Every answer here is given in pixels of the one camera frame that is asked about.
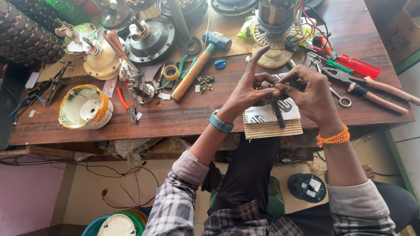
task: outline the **screwdriver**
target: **screwdriver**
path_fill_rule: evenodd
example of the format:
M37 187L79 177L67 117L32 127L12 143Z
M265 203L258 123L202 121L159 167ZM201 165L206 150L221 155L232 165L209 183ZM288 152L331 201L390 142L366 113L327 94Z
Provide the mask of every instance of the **screwdriver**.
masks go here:
M381 72L382 69L371 65L367 62L359 60L357 58L349 58L346 54L341 54L337 60L339 63L346 65L355 71L364 74L366 76L370 76L371 78L376 78Z
M325 61L325 64L331 66L334 69L341 70L341 71L343 71L343 72L345 72L345 73L347 73L349 75L352 75L354 73L354 70L353 69L350 69L350 68L348 68L345 65L342 65L340 63L334 62L331 59L325 59L325 58L323 58L321 56L318 56L317 54L314 54L314 53L312 53L312 54L315 55L316 57L319 57L319 58L323 59Z

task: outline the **green plastic bottle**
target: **green plastic bottle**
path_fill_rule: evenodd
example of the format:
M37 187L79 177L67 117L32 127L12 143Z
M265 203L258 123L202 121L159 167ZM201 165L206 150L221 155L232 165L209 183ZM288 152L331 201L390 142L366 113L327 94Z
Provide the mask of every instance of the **green plastic bottle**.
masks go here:
M53 8L55 8L63 17L67 23L74 26L80 25L83 23L89 23L89 16L76 5L72 0L45 0Z

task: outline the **pink wall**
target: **pink wall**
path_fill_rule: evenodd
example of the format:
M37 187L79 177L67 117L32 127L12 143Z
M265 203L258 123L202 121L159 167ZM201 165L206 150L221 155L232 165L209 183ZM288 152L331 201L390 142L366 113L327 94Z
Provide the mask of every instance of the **pink wall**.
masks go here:
M23 160L39 159L19 158L19 161ZM1 236L16 236L50 226L66 165L57 163L53 166L0 164Z

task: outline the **blue wire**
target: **blue wire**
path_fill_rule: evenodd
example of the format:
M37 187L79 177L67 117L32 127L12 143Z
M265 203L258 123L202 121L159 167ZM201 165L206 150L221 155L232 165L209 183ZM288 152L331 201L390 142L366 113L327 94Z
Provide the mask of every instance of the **blue wire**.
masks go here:
M26 101L28 98L30 98L31 96L37 97L42 102L42 104L45 106L44 101L38 95L32 94L32 95L29 95L27 98L23 99L23 101L21 101L21 103L19 103L18 107L16 107L16 109L12 112L12 114L10 114L10 116L12 116L18 110L18 108L22 105L22 103L24 101Z

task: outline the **foot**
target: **foot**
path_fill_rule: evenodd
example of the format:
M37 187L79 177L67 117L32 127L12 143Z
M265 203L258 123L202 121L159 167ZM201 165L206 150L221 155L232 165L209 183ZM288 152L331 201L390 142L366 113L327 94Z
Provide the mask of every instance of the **foot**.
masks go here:
M375 180L375 174L370 165L362 165L363 170L365 171L366 177L370 180Z

